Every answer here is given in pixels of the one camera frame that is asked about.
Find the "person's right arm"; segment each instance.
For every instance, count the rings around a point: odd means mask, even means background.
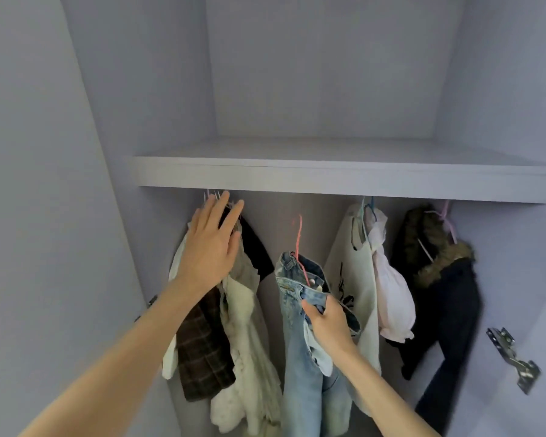
[[[302,307],[316,339],[354,385],[384,437],[440,437],[361,356],[335,298],[328,296],[323,315],[306,301]]]

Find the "person's left arm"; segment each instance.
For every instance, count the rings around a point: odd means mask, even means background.
[[[219,201],[211,196],[196,211],[176,278],[131,330],[19,437],[115,437],[126,432],[180,324],[234,264],[240,234],[231,233],[243,202],[219,228],[228,198],[228,192]]]

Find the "closet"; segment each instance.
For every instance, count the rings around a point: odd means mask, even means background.
[[[546,435],[546,0],[29,3],[54,6],[72,39],[61,47],[77,61],[50,67],[83,81],[146,300],[206,189],[245,199],[274,263],[295,247],[299,215],[300,251],[324,263],[362,197],[388,216],[387,255],[408,209],[451,200],[483,313],[447,435]],[[257,295],[283,374],[272,276]],[[530,396],[488,327],[506,327],[518,357],[542,369]],[[414,405],[440,349],[411,381],[395,348],[380,352],[383,376]],[[165,392],[151,394],[139,429],[157,420],[158,436],[219,435],[207,402],[186,402],[177,378],[168,385],[180,429],[163,417]],[[159,403],[163,418],[149,406]],[[346,435],[379,435],[373,426],[353,407]]]

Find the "human hand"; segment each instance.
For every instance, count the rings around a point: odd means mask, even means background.
[[[231,271],[239,251],[240,232],[232,231],[244,201],[236,203],[219,228],[218,223],[228,201],[228,191],[219,200],[210,195],[190,222],[176,279],[179,286],[191,288],[198,301]]]
[[[332,295],[325,301],[324,314],[307,301],[302,301],[302,308],[312,322],[315,338],[338,367],[344,358],[358,353],[342,305]]]

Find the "cabinet door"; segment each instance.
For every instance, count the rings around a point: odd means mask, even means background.
[[[516,385],[516,370],[508,368],[472,437],[546,437],[546,306],[531,334],[517,346],[517,357],[534,360],[542,371],[540,378],[525,396]]]
[[[0,435],[143,309],[60,0],[0,0]],[[156,380],[130,435],[179,434]]]

